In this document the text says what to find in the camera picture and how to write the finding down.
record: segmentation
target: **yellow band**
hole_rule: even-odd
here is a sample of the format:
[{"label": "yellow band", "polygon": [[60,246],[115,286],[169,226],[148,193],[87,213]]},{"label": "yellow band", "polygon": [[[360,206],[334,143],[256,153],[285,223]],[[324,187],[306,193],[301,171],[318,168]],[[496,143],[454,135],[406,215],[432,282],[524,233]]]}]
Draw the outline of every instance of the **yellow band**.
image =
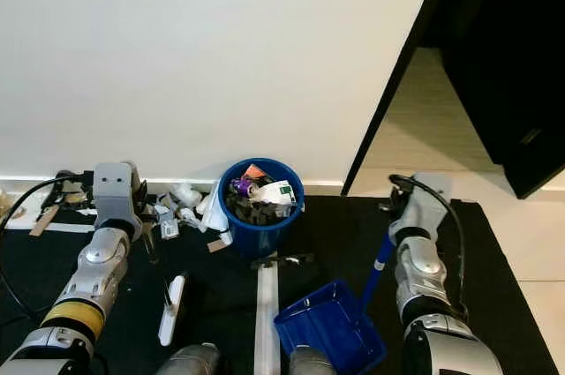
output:
[{"label": "yellow band", "polygon": [[48,320],[54,318],[69,318],[82,322],[94,333],[96,340],[98,340],[98,336],[104,326],[104,317],[100,311],[91,304],[82,302],[70,301],[55,305],[41,324],[43,325]]}]

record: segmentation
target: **blue handle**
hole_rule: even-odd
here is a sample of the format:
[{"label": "blue handle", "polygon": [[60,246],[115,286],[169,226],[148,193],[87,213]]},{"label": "blue handle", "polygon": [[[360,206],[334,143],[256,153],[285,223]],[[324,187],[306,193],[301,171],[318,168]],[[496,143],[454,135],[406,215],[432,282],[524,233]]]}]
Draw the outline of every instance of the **blue handle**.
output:
[{"label": "blue handle", "polygon": [[367,281],[365,290],[363,291],[363,295],[361,296],[361,311],[363,313],[366,312],[367,305],[373,298],[373,293],[377,288],[377,284],[379,283],[382,271],[385,268],[385,264],[388,262],[388,259],[390,258],[390,255],[392,254],[392,251],[394,249],[395,245],[390,242],[388,235],[385,235],[385,238],[380,245],[377,259],[374,261],[374,266],[373,270],[371,271],[371,275],[369,276],[369,281]]}]

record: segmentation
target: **door frame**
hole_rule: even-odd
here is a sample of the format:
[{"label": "door frame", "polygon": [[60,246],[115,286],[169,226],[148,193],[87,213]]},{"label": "door frame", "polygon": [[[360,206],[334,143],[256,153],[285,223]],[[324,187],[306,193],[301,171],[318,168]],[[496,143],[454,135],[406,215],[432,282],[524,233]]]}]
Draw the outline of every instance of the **door frame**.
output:
[{"label": "door frame", "polygon": [[400,84],[400,81],[403,78],[404,73],[406,72],[406,68],[416,51],[416,48],[420,44],[426,29],[428,28],[430,21],[438,7],[438,3],[440,0],[424,0],[420,10],[418,12],[418,16],[414,21],[414,25],[408,34],[408,38],[403,45],[403,48],[400,52],[400,56],[396,61],[395,68],[390,74],[390,78],[388,79],[387,86],[385,86],[385,90],[379,100],[379,104],[377,105],[377,109],[374,112],[373,118],[367,127],[367,131],[365,132],[365,136],[363,137],[363,141],[359,146],[357,154],[355,155],[355,159],[351,165],[350,171],[347,174],[347,178],[345,178],[345,183],[343,184],[342,196],[347,196],[349,194],[350,188],[353,185],[353,181],[359,172],[359,168],[361,168],[361,164],[365,159],[365,155],[373,143],[373,139],[377,130],[379,129],[380,123],[385,117],[387,113],[388,106],[390,102],[392,102],[393,97],[395,96],[396,89]]}]

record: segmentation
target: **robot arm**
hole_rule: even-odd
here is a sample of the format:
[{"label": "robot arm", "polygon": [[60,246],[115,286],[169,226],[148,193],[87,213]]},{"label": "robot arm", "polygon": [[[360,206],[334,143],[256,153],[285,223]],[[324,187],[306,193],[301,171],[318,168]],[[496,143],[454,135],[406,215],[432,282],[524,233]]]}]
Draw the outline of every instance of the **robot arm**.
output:
[{"label": "robot arm", "polygon": [[92,241],[55,304],[22,345],[0,367],[0,374],[85,374],[94,345],[116,301],[127,271],[131,241],[141,235],[133,194],[141,184],[130,163],[103,163],[94,170],[98,216]]},{"label": "robot arm", "polygon": [[[446,177],[417,173],[414,179],[450,199]],[[403,371],[407,375],[502,375],[493,352],[463,322],[448,300],[447,270],[438,257],[437,228],[443,206],[414,187],[399,219],[389,227],[397,246],[396,304],[404,333]]]}]

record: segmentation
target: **black cable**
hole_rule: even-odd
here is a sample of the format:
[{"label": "black cable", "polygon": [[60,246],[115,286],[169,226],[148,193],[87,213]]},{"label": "black cable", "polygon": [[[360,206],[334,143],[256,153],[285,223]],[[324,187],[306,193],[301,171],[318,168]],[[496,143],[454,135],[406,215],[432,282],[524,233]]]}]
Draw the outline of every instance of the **black cable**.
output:
[{"label": "black cable", "polygon": [[448,211],[449,216],[453,220],[454,224],[456,225],[456,230],[459,235],[459,285],[457,288],[457,300],[459,304],[459,310],[461,312],[461,316],[465,321],[469,319],[469,312],[467,311],[467,306],[465,306],[463,302],[463,286],[464,286],[464,278],[465,278],[465,235],[463,232],[463,226],[461,225],[461,221],[459,220],[459,216],[453,207],[439,194],[436,190],[429,187],[424,183],[420,183],[418,180],[404,175],[392,174],[388,176],[388,179],[392,184],[398,185],[402,189],[402,183],[411,184],[413,186],[417,186],[419,189],[427,192],[436,200],[438,200],[443,207]]},{"label": "black cable", "polygon": [[102,365],[102,373],[104,375],[109,375],[108,361],[106,358],[100,353],[94,353],[94,359],[98,360],[98,362]]},{"label": "black cable", "polygon": [[[36,309],[34,313],[41,313],[42,311],[49,310],[53,305],[50,304],[49,306],[43,306],[39,309]],[[0,323],[0,329],[7,327],[8,325],[15,324],[16,322],[20,322],[22,319],[28,319],[27,315],[19,315],[15,318],[8,319],[5,322]]]},{"label": "black cable", "polygon": [[[13,204],[13,206],[10,208],[10,210],[5,215],[5,217],[2,219],[2,221],[0,221],[0,239],[4,238],[4,229],[6,227],[6,224],[8,223],[8,220],[10,220],[10,218],[16,213],[16,211],[22,205],[22,203],[24,201],[26,201],[26,199],[29,196],[31,196],[34,192],[36,192],[37,190],[39,190],[43,187],[46,187],[48,185],[58,183],[58,182],[61,182],[61,181],[65,181],[65,180],[79,181],[80,179],[81,179],[81,176],[60,176],[59,178],[53,178],[53,179],[50,179],[48,181],[43,181],[42,183],[39,183],[36,186],[30,188]],[[14,287],[11,285],[11,282],[8,279],[8,276],[6,275],[6,272],[4,271],[4,264],[2,262],[1,257],[0,257],[0,281],[2,281],[4,283],[4,285],[6,286],[6,289],[8,290],[8,293],[10,293],[11,298],[14,299],[14,301],[16,302],[18,307],[24,312],[26,317],[30,318],[33,322],[39,324],[41,322],[41,320],[40,320],[39,316],[37,315],[37,313],[35,311],[33,311],[32,308],[29,305],[26,304],[26,302],[19,296],[19,294],[14,289]]]}]

